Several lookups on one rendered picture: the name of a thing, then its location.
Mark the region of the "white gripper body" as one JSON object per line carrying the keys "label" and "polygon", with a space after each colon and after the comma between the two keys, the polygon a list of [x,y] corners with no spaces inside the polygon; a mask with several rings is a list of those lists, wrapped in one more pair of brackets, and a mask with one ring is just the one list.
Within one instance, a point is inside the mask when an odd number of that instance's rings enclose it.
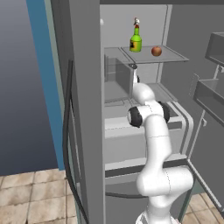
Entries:
{"label": "white gripper body", "polygon": [[134,70],[134,75],[136,75],[137,76],[137,64],[135,64],[135,63],[131,63],[131,64],[129,64],[129,66]]}

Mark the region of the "clear fridge bin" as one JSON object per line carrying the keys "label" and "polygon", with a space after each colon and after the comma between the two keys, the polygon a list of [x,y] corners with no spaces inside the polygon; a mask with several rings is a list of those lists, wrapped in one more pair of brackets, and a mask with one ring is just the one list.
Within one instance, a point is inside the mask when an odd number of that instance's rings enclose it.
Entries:
{"label": "clear fridge bin", "polygon": [[128,99],[132,94],[133,69],[118,58],[104,56],[105,102]]}

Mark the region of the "glass fridge shelf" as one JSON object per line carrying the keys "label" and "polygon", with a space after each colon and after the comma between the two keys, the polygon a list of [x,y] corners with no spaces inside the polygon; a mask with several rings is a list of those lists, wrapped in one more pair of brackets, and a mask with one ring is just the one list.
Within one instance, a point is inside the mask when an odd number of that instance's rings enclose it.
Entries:
{"label": "glass fridge shelf", "polygon": [[151,53],[152,48],[153,45],[147,45],[143,46],[140,52],[131,52],[128,47],[106,47],[104,49],[104,55],[108,59],[118,59],[123,64],[154,64],[188,61],[188,58],[165,45],[160,46],[162,50],[160,56],[153,56]]}

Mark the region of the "grey fridge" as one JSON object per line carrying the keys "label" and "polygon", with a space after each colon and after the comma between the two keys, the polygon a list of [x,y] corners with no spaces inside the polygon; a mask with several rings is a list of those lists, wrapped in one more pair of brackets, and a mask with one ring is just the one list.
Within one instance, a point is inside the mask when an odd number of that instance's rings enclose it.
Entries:
{"label": "grey fridge", "polygon": [[[102,2],[100,16],[103,61],[105,56],[104,49],[106,47],[130,48],[130,39],[134,34],[135,18],[140,20],[139,33],[142,38],[142,47],[167,46],[166,40],[173,6],[173,3],[149,3],[142,0],[133,0],[131,2],[125,2],[123,0]],[[166,104],[169,108],[168,102],[173,102],[175,97],[169,93],[161,82],[164,64],[137,64],[136,71],[140,81],[152,89],[156,100]],[[104,108],[119,106],[124,102],[128,102],[130,108],[139,105],[131,94],[125,100],[105,102]]]}

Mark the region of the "grey left fridge door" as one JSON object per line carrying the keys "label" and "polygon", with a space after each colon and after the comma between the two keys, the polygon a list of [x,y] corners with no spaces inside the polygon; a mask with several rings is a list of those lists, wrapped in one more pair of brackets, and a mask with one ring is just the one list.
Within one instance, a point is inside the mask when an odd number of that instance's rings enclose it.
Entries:
{"label": "grey left fridge door", "polygon": [[[73,61],[68,157],[89,224],[106,224],[100,0],[51,0],[64,100]],[[86,224],[76,203],[78,223]]]}

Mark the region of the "grey fridge door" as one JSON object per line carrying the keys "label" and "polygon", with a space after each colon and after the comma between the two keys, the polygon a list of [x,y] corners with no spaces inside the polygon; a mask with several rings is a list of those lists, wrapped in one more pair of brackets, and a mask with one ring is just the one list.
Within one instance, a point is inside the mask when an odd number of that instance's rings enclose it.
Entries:
{"label": "grey fridge door", "polygon": [[[100,0],[51,0],[64,100],[73,61],[68,157],[89,224],[106,224]],[[86,224],[76,203],[78,223]]]}
{"label": "grey fridge door", "polygon": [[224,218],[224,127],[189,95],[193,75],[224,82],[224,67],[206,59],[213,32],[224,32],[224,0],[207,4],[192,0],[171,9],[166,45],[188,58],[163,65],[161,82],[192,117],[193,129],[186,159],[195,182],[203,188]]}

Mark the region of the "grey right fridge door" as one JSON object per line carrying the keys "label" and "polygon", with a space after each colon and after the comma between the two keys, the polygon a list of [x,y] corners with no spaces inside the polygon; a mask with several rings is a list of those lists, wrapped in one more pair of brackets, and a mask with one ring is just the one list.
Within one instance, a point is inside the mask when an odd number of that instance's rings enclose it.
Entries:
{"label": "grey right fridge door", "polygon": [[192,117],[193,129],[186,159],[195,182],[203,188],[224,218],[224,127],[189,95],[193,75],[224,82],[224,67],[206,59],[213,32],[224,32],[224,0],[207,4],[192,0],[171,9],[166,45],[188,58],[163,65],[161,82]]}

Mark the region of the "red apple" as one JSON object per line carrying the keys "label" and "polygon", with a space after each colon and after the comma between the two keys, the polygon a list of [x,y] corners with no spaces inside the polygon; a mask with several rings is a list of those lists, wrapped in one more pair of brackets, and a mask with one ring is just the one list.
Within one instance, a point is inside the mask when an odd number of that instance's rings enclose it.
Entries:
{"label": "red apple", "polygon": [[155,57],[157,56],[160,56],[162,53],[162,48],[159,47],[159,46],[154,46],[152,49],[151,49],[151,54]]}

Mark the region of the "green glass bottle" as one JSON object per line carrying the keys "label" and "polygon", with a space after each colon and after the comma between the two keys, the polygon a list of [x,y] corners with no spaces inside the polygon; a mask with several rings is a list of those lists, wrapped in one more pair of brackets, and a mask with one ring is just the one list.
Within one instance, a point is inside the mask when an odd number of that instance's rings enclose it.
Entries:
{"label": "green glass bottle", "polygon": [[142,49],[142,38],[139,33],[140,20],[136,17],[134,22],[134,34],[129,41],[129,50],[134,53],[139,53]]}

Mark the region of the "white crisper drawer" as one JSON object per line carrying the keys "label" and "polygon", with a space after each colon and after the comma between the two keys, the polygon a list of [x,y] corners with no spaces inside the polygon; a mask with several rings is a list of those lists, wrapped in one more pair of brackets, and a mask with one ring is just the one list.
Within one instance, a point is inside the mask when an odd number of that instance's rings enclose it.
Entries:
{"label": "white crisper drawer", "polygon": [[[188,144],[193,133],[193,119],[176,101],[168,102],[171,118],[167,123],[171,139],[172,153],[167,161],[185,159]],[[130,126],[126,101],[119,106],[104,109],[105,117],[105,170],[144,165],[146,161],[146,142],[144,128]]]}

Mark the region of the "large grey door bin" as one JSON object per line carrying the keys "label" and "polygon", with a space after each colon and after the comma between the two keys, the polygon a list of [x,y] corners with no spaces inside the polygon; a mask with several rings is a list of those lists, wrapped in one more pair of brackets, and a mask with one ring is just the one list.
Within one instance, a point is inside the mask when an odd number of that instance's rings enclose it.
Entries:
{"label": "large grey door bin", "polygon": [[224,82],[219,79],[202,80],[195,73],[192,77],[189,95],[218,124],[224,127]]}

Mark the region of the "small grey door bin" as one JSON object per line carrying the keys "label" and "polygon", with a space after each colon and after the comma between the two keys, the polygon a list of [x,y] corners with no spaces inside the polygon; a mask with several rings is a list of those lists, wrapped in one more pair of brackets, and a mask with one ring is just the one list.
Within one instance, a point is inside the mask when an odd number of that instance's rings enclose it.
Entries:
{"label": "small grey door bin", "polygon": [[213,32],[211,34],[205,58],[224,67],[224,32]]}

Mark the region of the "grey freezer drawer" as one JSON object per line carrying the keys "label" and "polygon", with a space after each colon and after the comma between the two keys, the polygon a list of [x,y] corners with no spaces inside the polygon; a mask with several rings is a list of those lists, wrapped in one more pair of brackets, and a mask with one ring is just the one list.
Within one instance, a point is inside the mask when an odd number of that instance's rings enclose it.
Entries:
{"label": "grey freezer drawer", "polygon": [[[106,164],[105,184],[106,193],[140,194],[137,191],[136,179],[144,168],[146,157],[139,157],[122,162]],[[192,167],[188,165],[185,155],[172,154],[163,167],[187,168],[193,176]],[[190,201],[192,190],[182,193],[171,206],[171,216],[182,221]],[[135,224],[137,216],[145,209],[147,198],[144,199],[122,199],[106,196],[106,224]]]}

